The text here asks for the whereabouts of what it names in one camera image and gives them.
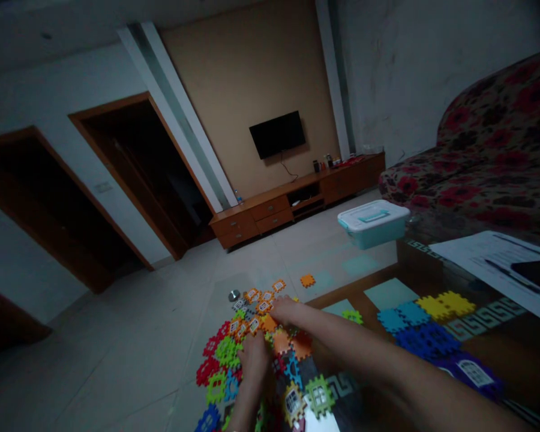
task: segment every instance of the pile of toy blocks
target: pile of toy blocks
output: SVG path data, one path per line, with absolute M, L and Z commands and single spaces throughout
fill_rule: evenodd
M 247 334 L 256 335 L 259 331 L 264 333 L 274 354 L 274 380 L 260 404 L 255 431 L 268 427 L 281 429 L 284 422 L 290 428 L 296 424 L 298 428 L 303 427 L 307 406 L 305 387 L 310 409 L 318 418 L 331 411 L 334 399 L 326 380 L 322 376 L 311 380 L 312 377 L 301 374 L 301 366 L 311 358 L 311 337 L 294 327 L 279 325 L 269 315 L 274 296 L 285 286 L 283 280 L 278 280 L 267 291 L 252 288 L 245 292 L 232 306 L 234 318 L 225 322 L 209 339 L 203 351 L 204 363 L 196 371 L 196 385 L 207 387 L 208 407 L 196 431 L 224 431 L 228 426 L 242 381 L 238 351 L 242 349 L 241 343 Z
M 461 351 L 461 343 L 440 324 L 471 314 L 476 305 L 460 294 L 447 291 L 426 296 L 394 309 L 378 312 L 378 320 L 392 334 L 396 344 L 432 362 L 482 395 L 496 400 L 501 381 L 480 360 Z

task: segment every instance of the wooden tv cabinet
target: wooden tv cabinet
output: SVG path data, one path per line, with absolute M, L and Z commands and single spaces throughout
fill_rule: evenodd
M 363 156 L 354 165 L 308 174 L 295 182 L 248 198 L 244 204 L 214 215 L 210 226 L 228 249 L 349 195 L 378 184 L 385 154 Z

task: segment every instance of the brown accent wall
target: brown accent wall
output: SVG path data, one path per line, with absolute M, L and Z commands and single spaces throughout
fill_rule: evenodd
M 161 31 L 228 180 L 243 198 L 292 178 L 280 155 L 260 160 L 248 128 L 300 111 L 307 144 L 284 153 L 290 172 L 339 155 L 314 0 L 269 0 Z

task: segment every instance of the glass coffee table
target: glass coffee table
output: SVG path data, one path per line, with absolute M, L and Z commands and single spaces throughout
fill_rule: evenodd
M 436 297 L 449 290 L 459 293 L 474 303 L 476 310 L 443 326 L 461 341 L 463 351 L 479 359 L 502 381 L 499 403 L 540 425 L 540 319 L 427 247 L 485 229 L 492 227 L 452 215 L 416 211 L 407 223 L 404 238 L 367 251 L 355 248 L 342 229 L 333 227 L 331 236 L 293 249 L 286 259 L 269 258 L 263 268 L 229 271 L 227 278 L 214 287 L 206 308 L 209 319 L 203 321 L 189 354 L 185 384 L 175 400 L 168 430 L 193 431 L 207 408 L 207 390 L 196 385 L 196 369 L 204 361 L 202 351 L 208 338 L 234 316 L 228 293 L 232 289 L 245 292 L 252 287 L 270 290 L 277 280 L 286 282 L 280 294 L 296 296 L 313 307 L 336 314 L 358 311 L 365 327 L 390 341 L 394 341 L 393 336 L 377 319 L 380 310 L 419 297 Z M 501 231 L 540 245 L 538 237 Z M 299 280 L 306 274 L 316 279 L 316 284 L 308 289 Z M 312 350 L 311 357 L 299 362 L 302 384 L 306 386 L 322 375 L 335 404 L 320 421 L 307 408 L 306 431 L 416 430 L 384 395 L 367 383 L 358 383 L 316 340 Z M 276 397 L 284 394 L 288 383 L 289 379 L 278 379 Z M 223 422 L 232 402 L 217 406 Z M 283 417 L 277 421 L 276 430 L 291 430 Z

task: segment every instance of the storage box lid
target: storage box lid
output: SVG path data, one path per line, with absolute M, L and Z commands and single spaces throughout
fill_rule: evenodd
M 397 206 L 386 200 L 377 200 L 340 213 L 338 222 L 348 231 L 362 232 L 409 214 L 410 210 L 406 207 Z

